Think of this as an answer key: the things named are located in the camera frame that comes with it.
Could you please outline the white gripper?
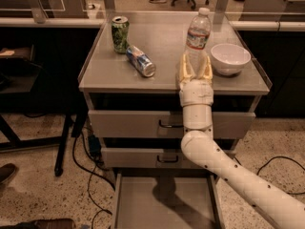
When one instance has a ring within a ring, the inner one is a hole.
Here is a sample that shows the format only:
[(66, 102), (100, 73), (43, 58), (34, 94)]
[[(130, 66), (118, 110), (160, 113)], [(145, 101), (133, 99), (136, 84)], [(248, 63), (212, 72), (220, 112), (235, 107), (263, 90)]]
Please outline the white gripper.
[(194, 79), (194, 71), (190, 62), (189, 54), (184, 52), (179, 63), (180, 105), (208, 105), (214, 103), (214, 90), (209, 84), (213, 81), (213, 69), (210, 57), (204, 55), (198, 71), (198, 78)]

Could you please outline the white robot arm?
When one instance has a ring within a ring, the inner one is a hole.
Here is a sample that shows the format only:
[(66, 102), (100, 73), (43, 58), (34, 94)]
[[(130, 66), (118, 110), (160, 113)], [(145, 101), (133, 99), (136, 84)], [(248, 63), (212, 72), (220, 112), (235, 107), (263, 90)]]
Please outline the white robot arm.
[(305, 229), (305, 204), (230, 159), (212, 138), (213, 71), (203, 53), (195, 71), (187, 52), (180, 58), (181, 150), (192, 163), (218, 175), (275, 229)]

